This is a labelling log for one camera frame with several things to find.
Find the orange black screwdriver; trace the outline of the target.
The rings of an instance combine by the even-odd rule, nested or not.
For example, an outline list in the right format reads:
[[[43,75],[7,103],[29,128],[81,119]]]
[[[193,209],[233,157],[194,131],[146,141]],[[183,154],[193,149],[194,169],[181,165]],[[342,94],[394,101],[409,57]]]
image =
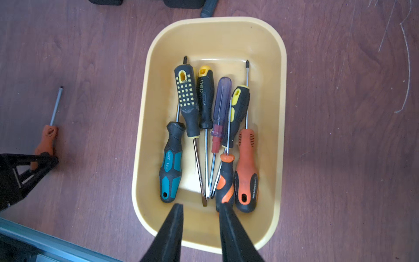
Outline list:
[[[63,90],[64,90],[64,87],[60,86],[50,124],[45,125],[43,128],[43,131],[41,134],[41,141],[34,152],[35,155],[48,153],[50,156],[53,156],[54,140],[56,139],[57,133],[58,133],[58,128],[56,125],[54,125],[54,122],[55,122],[55,117],[56,117],[56,113],[58,110],[58,106],[61,100]]]
[[[232,98],[230,99],[229,115],[228,115],[228,131],[227,131],[227,149],[221,155],[220,171],[218,175],[218,183],[216,188],[216,210],[220,211],[223,203],[232,205],[232,195],[234,187],[232,182],[233,170],[232,164],[235,160],[234,155],[230,154],[230,130],[231,130],[231,111],[232,111]]]

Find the blue clear handle screwdriver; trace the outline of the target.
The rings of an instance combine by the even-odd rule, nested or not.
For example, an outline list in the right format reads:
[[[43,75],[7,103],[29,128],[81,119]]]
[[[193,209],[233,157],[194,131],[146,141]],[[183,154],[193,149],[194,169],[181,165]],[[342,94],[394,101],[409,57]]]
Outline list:
[[[216,156],[219,152],[220,144],[223,138],[223,127],[228,116],[229,100],[231,96],[232,81],[229,77],[224,76],[218,82],[217,97],[213,111],[214,125],[211,132],[212,135],[212,149],[213,153],[211,174],[210,174],[210,197],[215,196],[215,183],[213,182],[213,175],[215,170]]]

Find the black yellow slim screwdriver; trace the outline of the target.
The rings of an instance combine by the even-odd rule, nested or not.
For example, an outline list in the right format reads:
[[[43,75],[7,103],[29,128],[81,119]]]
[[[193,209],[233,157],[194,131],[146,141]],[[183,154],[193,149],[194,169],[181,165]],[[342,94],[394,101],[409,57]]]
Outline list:
[[[238,86],[232,94],[230,148],[234,146],[234,138],[240,129],[240,124],[246,116],[250,101],[250,90],[247,86]],[[223,140],[223,146],[227,149],[227,140]]]

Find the black yellow dotted screwdriver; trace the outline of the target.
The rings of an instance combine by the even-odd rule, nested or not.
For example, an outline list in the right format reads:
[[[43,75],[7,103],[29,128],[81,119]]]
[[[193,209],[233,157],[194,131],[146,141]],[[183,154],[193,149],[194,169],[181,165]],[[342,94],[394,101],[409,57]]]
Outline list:
[[[175,73],[175,80],[176,80],[176,88],[179,98],[180,110],[181,114],[185,120],[186,124],[186,131],[188,138],[192,139],[193,147],[194,147],[194,154],[195,154],[195,162],[196,162],[196,169],[197,174],[199,177],[200,183],[200,190],[201,190],[201,201],[204,207],[207,206],[206,200],[206,191],[203,181],[203,175],[201,172],[201,165],[199,159],[199,136],[200,136],[200,126],[199,126],[199,106],[198,106],[198,99],[197,99],[197,91],[196,91],[196,81],[195,81],[195,74],[194,68],[188,64],[183,63],[178,65],[174,69]]]

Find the green black screwdriver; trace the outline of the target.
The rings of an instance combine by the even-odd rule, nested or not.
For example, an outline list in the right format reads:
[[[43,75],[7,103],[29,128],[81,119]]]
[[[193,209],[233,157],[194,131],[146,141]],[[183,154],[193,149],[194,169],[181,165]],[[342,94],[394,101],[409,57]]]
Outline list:
[[[176,121],[171,121],[167,125],[169,136],[159,170],[160,199],[164,203],[175,200],[182,178],[182,136],[186,127],[179,118],[180,103],[177,104]]]

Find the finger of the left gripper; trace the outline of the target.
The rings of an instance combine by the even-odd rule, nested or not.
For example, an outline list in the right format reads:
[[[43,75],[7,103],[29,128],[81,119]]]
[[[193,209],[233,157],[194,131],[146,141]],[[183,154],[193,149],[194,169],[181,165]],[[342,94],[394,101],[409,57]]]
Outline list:
[[[58,165],[56,156],[1,154],[1,210],[22,201]]]

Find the black yellow cap screwdriver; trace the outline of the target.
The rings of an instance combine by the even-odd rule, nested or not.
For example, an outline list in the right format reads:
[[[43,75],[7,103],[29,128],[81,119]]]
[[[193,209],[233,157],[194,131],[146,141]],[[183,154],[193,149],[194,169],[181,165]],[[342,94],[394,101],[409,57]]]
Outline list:
[[[205,180],[206,200],[210,197],[210,176],[208,161],[208,131],[213,128],[212,105],[215,95],[213,71],[210,66],[203,65],[198,70],[197,95],[200,108],[200,128],[204,130],[205,138]]]

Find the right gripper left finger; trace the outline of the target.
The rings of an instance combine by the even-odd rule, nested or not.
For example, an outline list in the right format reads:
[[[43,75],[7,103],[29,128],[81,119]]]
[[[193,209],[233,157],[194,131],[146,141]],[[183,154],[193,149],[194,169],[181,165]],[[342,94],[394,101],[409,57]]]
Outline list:
[[[182,204],[174,204],[141,262],[179,262],[183,234]]]

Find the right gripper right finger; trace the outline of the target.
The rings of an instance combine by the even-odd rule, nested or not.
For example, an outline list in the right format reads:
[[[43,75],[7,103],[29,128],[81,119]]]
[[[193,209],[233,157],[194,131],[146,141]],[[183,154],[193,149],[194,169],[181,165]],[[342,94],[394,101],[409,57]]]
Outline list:
[[[264,262],[227,203],[219,207],[219,225],[224,262]]]

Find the orange screwdriver long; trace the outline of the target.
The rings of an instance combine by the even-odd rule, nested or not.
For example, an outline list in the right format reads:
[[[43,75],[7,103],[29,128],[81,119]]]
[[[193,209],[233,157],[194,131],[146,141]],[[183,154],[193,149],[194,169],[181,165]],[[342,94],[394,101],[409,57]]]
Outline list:
[[[256,208],[259,178],[254,161],[255,133],[248,128],[248,107],[250,102],[249,61],[246,61],[245,107],[242,116],[245,128],[239,132],[239,161],[235,170],[235,204],[244,213]]]

